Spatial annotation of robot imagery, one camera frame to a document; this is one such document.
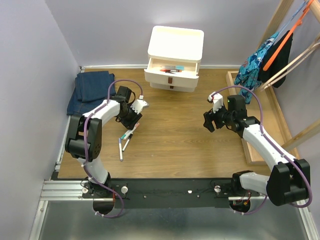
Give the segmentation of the pink capped white marker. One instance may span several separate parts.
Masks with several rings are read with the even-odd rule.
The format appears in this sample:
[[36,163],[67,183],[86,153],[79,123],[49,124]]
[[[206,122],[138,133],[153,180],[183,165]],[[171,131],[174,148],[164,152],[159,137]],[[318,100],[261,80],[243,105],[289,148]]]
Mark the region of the pink capped white marker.
[[139,127],[139,125],[140,125],[140,123],[138,122],[138,123],[136,123],[135,125],[134,125],[134,127],[133,127],[133,129],[132,130],[130,130],[130,133],[133,133],[138,127]]

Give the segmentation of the teal capped white marker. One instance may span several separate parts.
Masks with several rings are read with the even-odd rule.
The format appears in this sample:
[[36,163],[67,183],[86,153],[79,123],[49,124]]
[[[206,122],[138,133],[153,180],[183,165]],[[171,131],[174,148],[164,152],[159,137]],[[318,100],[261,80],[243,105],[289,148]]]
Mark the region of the teal capped white marker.
[[132,130],[127,130],[121,137],[121,140],[126,140],[131,134],[132,134]]

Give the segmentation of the drawer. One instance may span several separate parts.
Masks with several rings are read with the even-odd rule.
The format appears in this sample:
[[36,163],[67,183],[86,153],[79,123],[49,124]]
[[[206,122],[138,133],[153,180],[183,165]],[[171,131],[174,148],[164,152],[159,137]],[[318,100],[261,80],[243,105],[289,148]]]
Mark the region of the drawer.
[[156,89],[161,89],[161,90],[186,92],[186,93],[192,93],[195,91],[195,88],[165,85],[165,84],[158,84],[158,83],[152,83],[152,82],[150,83],[150,87],[156,88]]
[[[165,66],[182,66],[181,72],[164,72]],[[145,80],[152,84],[195,88],[198,85],[198,63],[150,58],[144,70]]]

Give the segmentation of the red gel pen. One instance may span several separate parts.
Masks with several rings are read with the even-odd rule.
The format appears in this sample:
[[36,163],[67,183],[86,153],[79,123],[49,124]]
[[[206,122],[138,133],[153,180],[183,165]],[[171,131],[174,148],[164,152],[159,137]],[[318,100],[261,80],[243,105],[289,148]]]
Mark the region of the red gel pen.
[[170,74],[175,74],[175,73],[181,73],[182,72],[182,70],[179,70],[179,69],[161,69],[160,71],[164,72],[164,73],[170,73]]

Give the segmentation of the light blue highlighter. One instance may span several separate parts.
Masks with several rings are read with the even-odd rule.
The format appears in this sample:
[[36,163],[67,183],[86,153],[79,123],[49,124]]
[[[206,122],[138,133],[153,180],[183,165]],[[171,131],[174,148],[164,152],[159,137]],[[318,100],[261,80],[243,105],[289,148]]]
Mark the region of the light blue highlighter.
[[165,65],[165,66],[162,66],[161,69],[165,71],[173,71],[173,70],[184,71],[185,67],[183,65]]

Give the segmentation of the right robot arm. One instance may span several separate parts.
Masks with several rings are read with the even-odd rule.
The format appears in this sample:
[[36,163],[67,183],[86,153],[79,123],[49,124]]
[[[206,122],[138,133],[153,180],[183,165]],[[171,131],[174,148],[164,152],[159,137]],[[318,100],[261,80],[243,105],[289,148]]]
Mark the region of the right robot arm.
[[271,171],[269,176],[250,170],[237,172],[232,176],[230,191],[236,196],[247,190],[258,192],[275,206],[293,206],[301,200],[307,201],[303,207],[309,206],[313,199],[309,163],[284,150],[255,116],[248,116],[242,96],[230,95],[224,104],[223,96],[213,92],[207,100],[212,108],[203,114],[203,126],[211,133],[223,127],[237,133],[258,152]]

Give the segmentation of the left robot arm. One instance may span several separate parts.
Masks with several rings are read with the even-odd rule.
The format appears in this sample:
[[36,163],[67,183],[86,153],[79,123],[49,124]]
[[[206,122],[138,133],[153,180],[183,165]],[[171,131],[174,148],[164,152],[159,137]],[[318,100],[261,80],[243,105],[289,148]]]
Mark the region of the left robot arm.
[[131,94],[131,89],[120,86],[114,96],[93,110],[70,118],[65,151],[81,163],[88,180],[94,183],[93,191],[101,198],[111,191],[111,176],[101,161],[103,126],[114,118],[127,129],[120,137],[124,140],[136,130],[143,109],[149,106],[142,94],[130,102]]

